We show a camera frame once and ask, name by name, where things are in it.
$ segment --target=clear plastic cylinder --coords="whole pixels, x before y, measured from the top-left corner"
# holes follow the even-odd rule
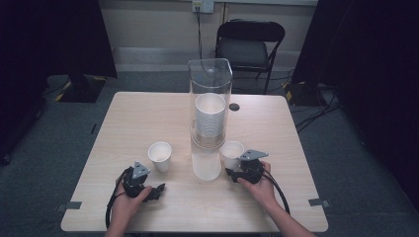
[[[188,63],[191,77],[191,146],[195,175],[213,180],[221,173],[218,148],[225,141],[232,72],[227,59]]]

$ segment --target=gray wall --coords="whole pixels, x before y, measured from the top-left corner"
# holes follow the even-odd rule
[[[191,1],[100,1],[112,47],[198,50],[198,22]],[[216,30],[234,18],[270,20],[286,29],[279,55],[291,64],[302,48],[315,6],[214,3],[213,14],[201,14],[203,57],[212,57]]]

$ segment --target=wall outlet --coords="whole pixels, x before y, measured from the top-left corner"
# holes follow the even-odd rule
[[[204,13],[213,13],[213,2],[212,1],[204,1],[203,6],[203,12]]]
[[[192,12],[198,12],[197,8],[200,12],[203,11],[204,2],[203,1],[192,1]]]
[[[192,12],[213,13],[213,1],[192,1]]]

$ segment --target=wooden table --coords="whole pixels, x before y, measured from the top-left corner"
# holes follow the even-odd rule
[[[272,174],[290,205],[292,216],[313,232],[328,223],[318,198],[288,104],[280,96],[231,95],[240,106],[228,113],[226,140],[245,149],[269,153]],[[159,173],[147,157],[157,141],[171,144],[172,163]],[[221,172],[202,181],[193,172],[190,138],[190,95],[183,93],[116,93],[105,117],[61,228],[70,232],[106,231],[105,212],[115,180],[134,161],[151,170],[146,185],[166,183],[158,201],[144,203],[128,232],[277,232],[261,206],[239,184]]]

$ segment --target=paper cup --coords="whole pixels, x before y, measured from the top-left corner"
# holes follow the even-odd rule
[[[170,168],[172,147],[167,142],[156,142],[148,148],[148,158],[159,172],[167,172]]]
[[[197,133],[215,137],[222,133],[225,114],[225,99],[215,93],[205,93],[197,97]]]
[[[219,148],[219,156],[224,161],[224,166],[234,172],[240,169],[240,160],[238,159],[244,153],[243,145],[238,141],[226,141]]]

